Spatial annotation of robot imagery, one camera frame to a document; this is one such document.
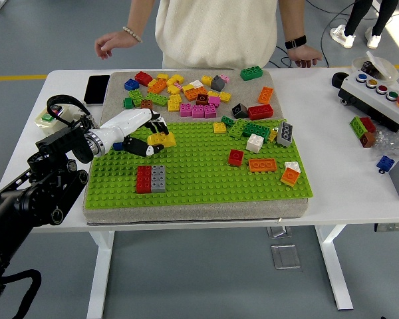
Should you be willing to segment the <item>person's left hand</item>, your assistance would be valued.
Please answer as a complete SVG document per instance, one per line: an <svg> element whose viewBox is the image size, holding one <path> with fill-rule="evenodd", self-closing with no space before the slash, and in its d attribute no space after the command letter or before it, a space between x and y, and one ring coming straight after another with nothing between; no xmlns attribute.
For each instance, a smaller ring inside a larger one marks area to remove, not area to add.
<svg viewBox="0 0 399 319"><path fill-rule="evenodd" d="M298 67L310 68L322 61L323 55L320 51L308 45L302 45L287 51L287 55Z"/></svg>

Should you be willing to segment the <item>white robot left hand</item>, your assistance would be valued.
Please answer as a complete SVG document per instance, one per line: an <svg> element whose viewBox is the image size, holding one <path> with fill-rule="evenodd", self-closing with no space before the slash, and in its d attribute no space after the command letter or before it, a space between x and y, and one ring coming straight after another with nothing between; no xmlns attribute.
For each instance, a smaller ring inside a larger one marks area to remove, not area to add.
<svg viewBox="0 0 399 319"><path fill-rule="evenodd" d="M114 144L121 144L122 151L142 157L161 152L165 148L164 145L149 145L130 136L142 126L149 128L154 134L157 132L166 136L169 134L167 124L159 113L148 108L124 110L101 125L99 129L90 131L98 138L96 156L107 154Z"/></svg>

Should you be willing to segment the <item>person's right hand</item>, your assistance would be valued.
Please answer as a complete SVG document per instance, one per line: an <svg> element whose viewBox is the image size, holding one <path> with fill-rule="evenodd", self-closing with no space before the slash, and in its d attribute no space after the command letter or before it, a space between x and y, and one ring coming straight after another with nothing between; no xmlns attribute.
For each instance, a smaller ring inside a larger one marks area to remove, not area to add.
<svg viewBox="0 0 399 319"><path fill-rule="evenodd" d="M138 44L138 41L126 31L107 33L94 42L97 57L102 60L112 56L113 49L127 49Z"/></svg>

